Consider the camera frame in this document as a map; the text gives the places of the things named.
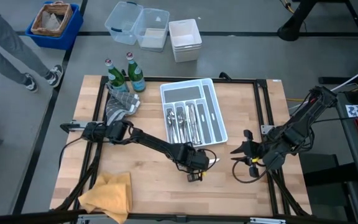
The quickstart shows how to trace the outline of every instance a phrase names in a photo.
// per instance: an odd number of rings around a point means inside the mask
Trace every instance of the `person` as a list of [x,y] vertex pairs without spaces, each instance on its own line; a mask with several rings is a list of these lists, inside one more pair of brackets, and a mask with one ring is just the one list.
[[[63,75],[61,65],[56,65],[52,69],[48,69],[36,56],[31,49],[23,43],[22,39],[16,34],[13,28],[0,15],[0,46],[9,52],[12,56],[22,61],[29,68],[37,72],[52,87],[59,85]],[[28,90],[35,93],[38,86],[32,75],[21,73],[0,53],[0,74],[5,77],[24,85]]]

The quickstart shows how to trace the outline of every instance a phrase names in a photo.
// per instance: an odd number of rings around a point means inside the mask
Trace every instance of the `black metal frame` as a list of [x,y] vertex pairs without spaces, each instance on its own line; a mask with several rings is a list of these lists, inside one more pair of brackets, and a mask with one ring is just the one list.
[[[180,81],[187,81],[187,80],[196,80],[197,78],[185,78],[185,77],[145,77],[145,81],[147,82],[180,82]],[[266,107],[266,112],[267,112],[267,120],[268,120],[268,124],[269,125],[274,125],[273,123],[273,113],[272,113],[272,108],[270,105],[270,98],[269,98],[269,91],[267,88],[267,82],[266,80],[261,80],[261,79],[233,79],[230,78],[226,73],[222,72],[219,75],[219,78],[212,78],[214,83],[243,83],[243,84],[251,84],[254,88],[254,96],[255,96],[255,105],[257,108],[257,114],[258,114],[258,122],[259,122],[259,127],[260,125],[264,125],[264,117],[263,117],[263,112],[262,112],[262,104],[261,104],[261,100],[260,100],[260,94],[259,94],[259,90],[260,88],[263,91],[264,94],[264,103],[265,103],[265,107]],[[98,96],[97,96],[97,100],[96,100],[96,105],[95,105],[95,109],[94,109],[94,114],[93,114],[93,119],[97,120],[98,119],[98,115],[99,115],[99,110],[101,107],[101,99],[102,99],[102,95],[103,95],[103,90],[104,90],[104,84],[108,81],[107,77],[102,77],[101,82],[100,82],[100,86],[99,86],[99,91],[98,91]],[[103,113],[103,118],[102,120],[104,121],[106,119],[106,113]],[[85,151],[85,156],[84,156],[84,160],[83,160],[83,165],[82,165],[82,169],[81,169],[81,175],[80,175],[80,179],[84,176],[86,169],[88,168],[88,164],[90,163],[90,155],[91,155],[91,149],[92,149],[92,145],[93,143],[88,143],[86,146],[86,151]],[[103,148],[103,144],[102,143],[98,143],[97,147],[96,147],[96,151],[95,151],[95,157],[97,158],[97,163],[99,162],[100,159],[100,155],[101,155],[101,151]],[[89,188],[91,189],[92,186],[94,185],[94,182],[96,180],[98,174],[98,165],[96,168],[96,171],[93,173],[93,175],[91,176],[91,181],[89,183]],[[282,169],[278,170],[278,175],[280,177],[280,179],[284,182],[284,176],[283,176],[283,172]],[[269,195],[270,195],[270,204],[272,206],[272,214],[273,216],[275,215],[279,215],[278,212],[278,205],[277,205],[277,198],[275,195],[275,189],[274,189],[274,182],[272,177],[270,176],[270,174],[267,176],[267,181],[268,181],[268,190],[269,190]],[[284,214],[286,215],[290,215],[290,207],[288,202],[284,199],[284,197],[282,196],[282,202],[283,202],[283,207],[284,207]],[[75,201],[74,210],[79,209],[80,205],[78,203],[78,200]],[[233,221],[233,222],[238,222],[238,221],[244,221],[244,220],[248,220],[249,217],[232,217],[232,216],[212,216],[212,215],[161,215],[161,214],[131,214],[129,215],[129,218],[133,218],[133,219],[154,219],[154,220],[176,220],[176,221],[183,221],[186,220],[187,222],[189,221]]]

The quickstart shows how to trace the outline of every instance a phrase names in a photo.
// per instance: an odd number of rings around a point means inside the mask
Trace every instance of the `green glass bottle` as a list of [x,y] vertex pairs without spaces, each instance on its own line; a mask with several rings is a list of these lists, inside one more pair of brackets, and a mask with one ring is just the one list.
[[108,77],[112,88],[118,91],[129,92],[127,82],[125,82],[125,77],[116,67],[114,67],[112,61],[107,58],[104,63],[109,68]]
[[128,76],[131,80],[132,87],[136,92],[142,92],[146,89],[142,69],[136,64],[132,53],[127,53],[128,59]]

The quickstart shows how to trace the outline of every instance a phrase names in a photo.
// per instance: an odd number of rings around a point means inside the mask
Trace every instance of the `gray pants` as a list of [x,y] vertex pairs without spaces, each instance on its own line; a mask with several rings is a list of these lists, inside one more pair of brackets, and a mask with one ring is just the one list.
[[[41,62],[36,54],[23,43],[13,28],[0,16],[0,46],[12,56],[22,61],[40,76],[48,75],[49,69]],[[19,72],[11,62],[0,53],[0,73],[11,80],[24,84],[26,77]]]

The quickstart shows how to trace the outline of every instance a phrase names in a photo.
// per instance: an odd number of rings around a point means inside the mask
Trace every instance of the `spoon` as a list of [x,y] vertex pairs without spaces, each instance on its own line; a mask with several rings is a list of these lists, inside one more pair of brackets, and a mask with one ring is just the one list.
[[180,135],[180,142],[185,143],[186,142],[186,136],[185,132],[183,131],[183,127],[185,125],[185,122],[181,116],[181,113],[178,113],[178,124],[179,124],[179,135]]
[[172,120],[170,114],[167,115],[167,121],[168,121],[168,141],[169,143],[172,143]]
[[173,142],[171,143],[178,143],[178,135],[176,132],[176,125],[175,125],[175,114],[172,111],[169,111],[169,117],[170,117],[170,121],[171,121],[171,132],[172,132],[172,140]]

